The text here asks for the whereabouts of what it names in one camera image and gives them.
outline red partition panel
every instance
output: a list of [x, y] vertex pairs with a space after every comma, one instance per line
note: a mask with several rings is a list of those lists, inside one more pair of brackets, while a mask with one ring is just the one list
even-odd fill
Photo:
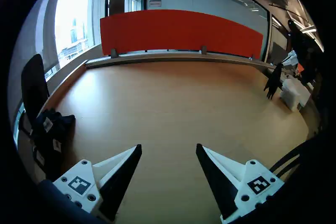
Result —
[[115, 14], [100, 20], [102, 51], [200, 50], [260, 57], [263, 35], [236, 22], [208, 14], [147, 10]]

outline sign on wall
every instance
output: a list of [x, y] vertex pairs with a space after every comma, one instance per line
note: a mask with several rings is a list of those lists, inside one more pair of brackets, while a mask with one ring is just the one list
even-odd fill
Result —
[[161, 0], [150, 1], [150, 7], [161, 7]]

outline white wall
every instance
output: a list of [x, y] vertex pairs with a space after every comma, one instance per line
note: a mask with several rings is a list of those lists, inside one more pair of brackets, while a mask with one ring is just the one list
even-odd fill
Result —
[[260, 58], [262, 58], [263, 52], [266, 50], [268, 39], [267, 19], [260, 17], [257, 12], [252, 12], [232, 0], [161, 0], [161, 7], [150, 7], [149, 2], [150, 0], [147, 0], [148, 9], [195, 11], [243, 24], [262, 34]]

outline black office chair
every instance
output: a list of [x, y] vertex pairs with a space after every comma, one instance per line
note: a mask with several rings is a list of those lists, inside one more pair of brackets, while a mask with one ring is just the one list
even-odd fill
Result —
[[26, 114], [30, 124], [33, 124], [49, 97], [43, 61], [40, 54], [34, 55], [23, 68], [21, 73], [21, 90]]

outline wooden table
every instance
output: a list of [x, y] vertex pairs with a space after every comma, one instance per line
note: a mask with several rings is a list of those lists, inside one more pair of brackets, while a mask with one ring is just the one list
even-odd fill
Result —
[[100, 162], [136, 144], [142, 157], [116, 223], [220, 223], [195, 154], [201, 143], [238, 162], [270, 168], [306, 140], [308, 128], [263, 88], [251, 66], [156, 62], [86, 70], [56, 110], [74, 114], [64, 171]]

